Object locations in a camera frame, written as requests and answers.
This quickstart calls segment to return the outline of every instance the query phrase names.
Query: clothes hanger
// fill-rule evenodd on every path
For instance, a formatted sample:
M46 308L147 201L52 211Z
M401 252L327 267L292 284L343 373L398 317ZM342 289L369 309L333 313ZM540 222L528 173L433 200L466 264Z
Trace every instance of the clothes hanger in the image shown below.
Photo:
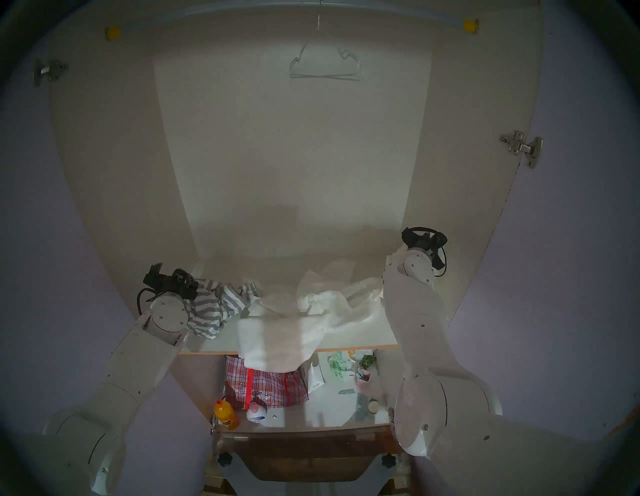
M324 0L320 0L320 10L318 11L318 21L316 25L316 30L313 32L311 38L309 38L307 42L304 45L302 45L302 48L300 49L300 53L298 54L298 56L294 57L294 59L289 64L289 77L316 77L316 78L324 78L324 79L343 79L346 81L360 81L362 79L362 74L363 74L362 64L360 63L360 60L358 59L356 54L351 52L350 50L347 50L346 48L342 48L340 45L336 43L336 41L333 39L333 37L329 33L327 33L323 29L320 29L320 11L322 9L323 1ZM307 45L315 37L319 35L322 35L323 37L328 38L329 40L331 40L333 44L336 45L338 55L343 60L350 58L355 62L356 67L354 71L347 72L347 73L340 73L340 74L310 74L309 71L299 70L299 68L296 68L296 65L302 60L302 54L304 53L305 48L307 48Z

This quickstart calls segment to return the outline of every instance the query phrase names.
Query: plastic bottle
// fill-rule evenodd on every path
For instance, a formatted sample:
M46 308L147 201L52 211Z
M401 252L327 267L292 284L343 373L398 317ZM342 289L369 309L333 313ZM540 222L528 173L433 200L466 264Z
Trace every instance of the plastic bottle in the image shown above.
M233 407L231 407L231 403L228 401L224 401L223 399L217 400L216 407L213 409L213 412L216 414L218 420L230 431L240 425L240 421L236 417L236 413L234 412Z

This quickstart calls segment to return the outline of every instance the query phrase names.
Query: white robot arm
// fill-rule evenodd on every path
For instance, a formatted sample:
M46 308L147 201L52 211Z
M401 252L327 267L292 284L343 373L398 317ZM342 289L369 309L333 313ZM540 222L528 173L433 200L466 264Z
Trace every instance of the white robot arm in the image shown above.
M446 238L412 228L403 241L383 275L385 312L405 362L394 419L400 445L429 458L460 495L580 493L614 440L583 442L505 419L497 396L456 361L445 335L433 284Z
M197 283L180 270L161 275L160 267L145 277L157 297L112 352L95 393L55 413L44 435L23 437L31 469L53 494L111 493L124 462L125 433L188 337L186 300L195 298Z

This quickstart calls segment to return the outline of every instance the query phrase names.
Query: white shelf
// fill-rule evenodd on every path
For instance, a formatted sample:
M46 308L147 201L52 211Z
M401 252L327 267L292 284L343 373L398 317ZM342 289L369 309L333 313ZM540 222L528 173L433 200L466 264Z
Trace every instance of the white shelf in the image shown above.
M262 424L254 424L246 419L246 412L236 412L240 425L234 433L269 433L269 432L304 432L316 430L357 429L382 426L389 423L388 408L382 394L382 386L375 365L369 369L367 393L358 400L355 394L339 394L344 389L355 390L355 379L337 378L327 363L329 353L318 353L320 369L325 384L309 395L309 400L288 408L272 408L267 411L267 417ZM375 415L367 414L356 420L358 401L366 409L369 400L375 399L380 404L380 410Z
M182 355L237 355L238 338L236 328L236 320L232 319L226 323L215 339L192 335L180 353ZM363 324L356 330L324 336L317 350L336 351L339 349L380 348L398 348L396 337L384 315L373 322Z

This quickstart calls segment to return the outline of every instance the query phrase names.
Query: black cable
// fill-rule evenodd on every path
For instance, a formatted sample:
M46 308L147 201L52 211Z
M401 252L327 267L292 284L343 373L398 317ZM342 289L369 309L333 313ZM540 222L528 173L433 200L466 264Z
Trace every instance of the black cable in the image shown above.
M160 296L162 296L164 293L166 293L166 291L162 291L157 294L154 294L151 298L147 300L147 302L154 301L156 298L160 298Z
M444 251L444 246L441 247L441 250L442 250L442 255L444 255L444 270L442 271L442 274L439 274L436 277L442 277L447 272L447 252Z
M140 290L140 292L138 293L138 296L136 297L136 304L138 305L138 313L140 315L142 315L142 309L140 309L140 296L142 295L142 293L144 293L145 291L149 291L155 294L153 289L150 289L148 287L144 287Z

